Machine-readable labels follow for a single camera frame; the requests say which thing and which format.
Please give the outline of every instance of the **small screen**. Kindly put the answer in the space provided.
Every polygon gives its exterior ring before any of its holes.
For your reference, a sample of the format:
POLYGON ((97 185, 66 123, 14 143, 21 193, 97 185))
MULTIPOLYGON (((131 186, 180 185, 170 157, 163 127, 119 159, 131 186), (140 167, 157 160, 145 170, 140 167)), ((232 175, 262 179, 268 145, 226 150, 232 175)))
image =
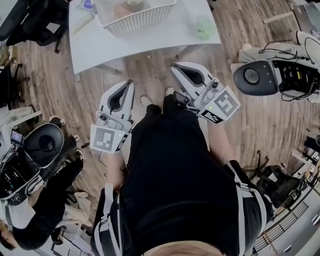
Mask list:
POLYGON ((17 143, 17 144, 21 145, 22 144, 22 138, 23 138, 22 134, 14 131, 14 130, 11 132, 11 139, 10 140, 13 143, 17 143))

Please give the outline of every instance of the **white basket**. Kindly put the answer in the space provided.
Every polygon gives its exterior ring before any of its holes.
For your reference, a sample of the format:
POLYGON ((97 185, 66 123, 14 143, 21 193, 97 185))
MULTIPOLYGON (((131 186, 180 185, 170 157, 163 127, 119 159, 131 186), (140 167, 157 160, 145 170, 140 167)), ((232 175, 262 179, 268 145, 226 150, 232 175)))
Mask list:
POLYGON ((172 7, 177 3, 177 0, 144 0, 150 8, 114 20, 114 4, 116 1, 91 0, 99 25, 115 35, 164 21, 172 7))

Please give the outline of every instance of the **railing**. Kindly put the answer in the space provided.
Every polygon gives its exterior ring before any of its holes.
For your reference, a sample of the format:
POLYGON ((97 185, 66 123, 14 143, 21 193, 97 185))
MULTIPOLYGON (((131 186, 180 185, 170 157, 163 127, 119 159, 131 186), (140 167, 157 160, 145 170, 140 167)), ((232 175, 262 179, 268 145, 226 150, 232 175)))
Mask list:
POLYGON ((280 237, 287 229, 289 229, 308 209, 308 205, 304 202, 300 203, 297 207, 295 207, 285 218, 279 221, 276 225, 274 225, 271 229, 267 230, 265 233, 268 236, 268 239, 264 234, 259 236, 259 238, 254 242, 253 247, 256 252, 262 250, 270 242, 273 242, 278 237, 280 237))

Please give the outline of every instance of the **green object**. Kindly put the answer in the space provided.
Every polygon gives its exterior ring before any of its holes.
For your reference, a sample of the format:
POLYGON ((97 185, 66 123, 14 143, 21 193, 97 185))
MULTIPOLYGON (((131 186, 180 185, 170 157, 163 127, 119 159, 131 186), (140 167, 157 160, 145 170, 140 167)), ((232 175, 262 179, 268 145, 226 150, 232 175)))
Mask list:
POLYGON ((212 20, 207 16, 200 16, 195 23, 197 36, 201 41, 208 40, 214 34, 212 20))

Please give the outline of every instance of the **person's hair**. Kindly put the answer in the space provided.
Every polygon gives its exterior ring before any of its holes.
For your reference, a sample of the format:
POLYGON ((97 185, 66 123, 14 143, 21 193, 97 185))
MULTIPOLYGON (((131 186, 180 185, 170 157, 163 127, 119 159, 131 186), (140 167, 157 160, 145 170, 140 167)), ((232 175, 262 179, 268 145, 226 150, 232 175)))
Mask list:
POLYGON ((0 231, 0 243, 10 251, 12 251, 15 248, 11 243, 9 243, 7 240, 3 238, 3 236, 1 235, 1 231, 0 231))

